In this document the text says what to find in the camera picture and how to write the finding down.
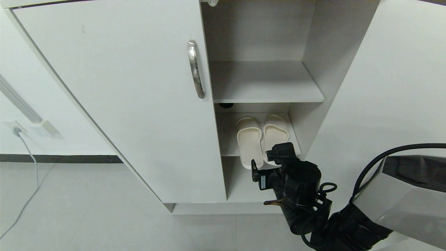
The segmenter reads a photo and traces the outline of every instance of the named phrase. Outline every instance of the electrical socket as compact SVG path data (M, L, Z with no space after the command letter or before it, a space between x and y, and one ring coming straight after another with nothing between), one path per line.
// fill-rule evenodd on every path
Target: electrical socket
M11 131L14 130L14 127L18 127L18 128L20 128L20 130L22 130L22 133L24 133L24 134L27 133L26 129L23 128L23 126L21 126L19 124L19 122L15 121L15 120L3 121L3 123L6 126L8 126L11 129Z

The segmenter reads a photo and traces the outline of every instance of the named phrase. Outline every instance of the cabinet door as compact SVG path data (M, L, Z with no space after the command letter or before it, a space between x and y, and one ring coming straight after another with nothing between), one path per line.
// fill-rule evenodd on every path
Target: cabinet door
M446 8L381 1L306 160L345 206L363 168L391 148L446 142ZM444 149L401 152L446 156Z
M164 203L226 200L198 0L79 1L14 13ZM190 39L203 99L191 74Z

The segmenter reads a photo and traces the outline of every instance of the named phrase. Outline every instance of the floor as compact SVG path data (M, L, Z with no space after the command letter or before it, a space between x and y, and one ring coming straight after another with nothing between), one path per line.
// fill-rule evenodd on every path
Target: floor
M306 251L281 215L172 216L123 164L39 165L41 188L0 250ZM0 163L0 233L35 189L31 163ZM383 250L439 250L407 240Z

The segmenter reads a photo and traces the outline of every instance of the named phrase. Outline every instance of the black baseboard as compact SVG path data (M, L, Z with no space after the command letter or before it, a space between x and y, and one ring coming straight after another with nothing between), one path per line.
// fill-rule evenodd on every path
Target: black baseboard
M116 155L34 155L38 163L116 164L122 163ZM0 162L32 163L26 154L0 154Z

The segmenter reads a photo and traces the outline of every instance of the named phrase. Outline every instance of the white slipper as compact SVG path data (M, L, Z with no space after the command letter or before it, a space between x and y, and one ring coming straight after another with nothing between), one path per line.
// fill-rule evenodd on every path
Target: white slipper
M263 159L270 165L278 166L274 161L267 161L268 157L265 152L271 150L276 144L288 142L289 132L285 119L275 114L268 115L263 127L263 135L265 136Z
M244 117L235 124L237 142L239 144L240 160L246 169L251 169L251 160L255 160L257 168L263 166L260 140L262 131L259 124L251 117Z

